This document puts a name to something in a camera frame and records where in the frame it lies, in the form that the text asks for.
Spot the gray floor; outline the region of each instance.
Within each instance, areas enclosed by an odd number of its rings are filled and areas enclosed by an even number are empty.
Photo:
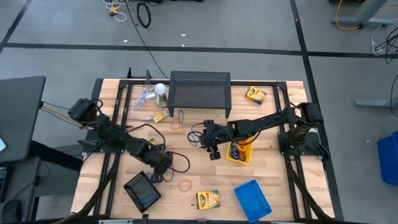
[[[341,15],[359,14],[370,1],[362,6],[345,4]],[[0,1],[0,39],[24,3],[25,0]],[[336,4],[329,4],[327,0],[296,0],[296,3],[308,51],[371,52],[372,28],[346,32],[330,24]],[[382,17],[394,17],[397,10],[390,7]],[[121,12],[126,12],[126,8],[122,7]],[[300,50],[289,0],[166,1],[152,7],[151,12],[149,29],[139,27],[150,46]],[[393,28],[381,29],[375,41],[385,39]],[[131,21],[117,22],[107,16],[100,0],[33,0],[8,42],[142,45]],[[301,56],[153,54],[166,74],[172,70],[222,71],[231,72],[233,79],[302,80],[309,98]],[[381,180],[376,142],[395,131],[398,120],[387,110],[355,108],[353,101],[389,98],[398,61],[386,65],[383,59],[376,58],[310,57],[310,63],[345,220],[396,223],[398,187]],[[132,67],[133,75],[142,76],[148,68],[153,76],[161,77],[145,51],[6,47],[0,54],[0,79],[44,75],[47,82],[43,99],[63,106],[90,97],[96,78],[125,77],[128,67]],[[76,144],[84,137],[84,131],[39,113],[34,133],[36,141],[59,147]],[[79,155],[81,149],[69,153]],[[53,165],[50,168],[52,174],[40,186],[39,195],[52,196],[40,200],[38,218],[62,217],[72,203],[78,174]]]

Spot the black mesh box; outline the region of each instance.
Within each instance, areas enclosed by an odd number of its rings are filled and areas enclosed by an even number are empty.
[[[174,108],[225,109],[231,111],[231,74],[228,72],[172,72],[170,76],[170,116]]]

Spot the wooden table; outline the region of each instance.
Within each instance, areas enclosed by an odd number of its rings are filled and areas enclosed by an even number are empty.
[[[118,83],[118,79],[103,80],[99,95],[99,98],[104,102],[101,110],[109,117],[112,117]],[[307,101],[302,82],[287,82],[287,86],[289,98],[292,103],[298,104]],[[144,85],[133,85],[130,106],[139,97],[139,93],[143,87]],[[275,99],[271,87],[259,86],[261,90],[267,93],[266,100],[261,106],[245,98],[248,88],[248,86],[232,86],[233,107],[228,119],[229,121],[256,119],[276,112]],[[124,105],[125,96],[126,90],[123,93],[121,105]],[[134,110],[134,112],[137,116],[146,118],[159,114],[163,110],[164,108],[156,106],[154,100],[147,100],[144,110]],[[170,129],[170,124],[173,119],[177,119],[177,113],[175,113],[174,118],[165,118],[157,124],[150,122],[165,136],[166,143],[172,146],[168,150],[186,155],[191,162],[191,168],[187,173],[175,173],[170,183],[162,182],[156,185],[162,194],[162,198],[146,212],[149,214],[150,219],[247,220],[233,190],[235,187],[249,180],[256,179],[272,208],[272,213],[262,220],[294,220],[285,162],[279,152],[279,143],[277,140],[278,128],[268,129],[260,134],[254,142],[251,163],[249,165],[227,160],[227,144],[218,146],[221,159],[211,161],[209,154],[204,149],[195,148],[187,141],[186,135],[193,124],[203,122],[205,119],[211,118],[216,123],[225,125],[227,119],[225,119],[224,110],[183,109],[183,112],[185,116],[182,128],[175,131]],[[118,124],[121,122],[121,117],[122,108],[118,113]],[[138,126],[142,123],[142,121],[136,119],[130,107],[127,125]],[[154,138],[156,141],[162,142],[161,137],[147,127],[134,131],[131,134],[135,137],[145,139]],[[84,163],[80,172],[72,211],[79,211],[96,190],[103,157],[104,154],[95,153]],[[308,191],[324,212],[334,217],[321,160],[317,156],[302,156],[302,165]],[[183,158],[175,156],[174,167],[178,170],[184,170],[187,167],[187,162]],[[121,156],[111,218],[142,217],[142,214],[140,214],[123,189],[123,185],[142,170],[144,172],[153,171],[149,166],[139,162],[126,152]],[[165,178],[171,178],[171,170],[165,173]],[[182,192],[178,187],[181,180],[191,180],[192,188],[187,192]],[[220,208],[211,210],[197,209],[195,194],[206,190],[219,191],[221,198]],[[296,192],[300,214],[301,217],[304,217],[302,197],[297,188]],[[108,191],[105,190],[103,198],[106,199],[107,194]],[[100,213],[104,212],[105,199],[102,200]]]

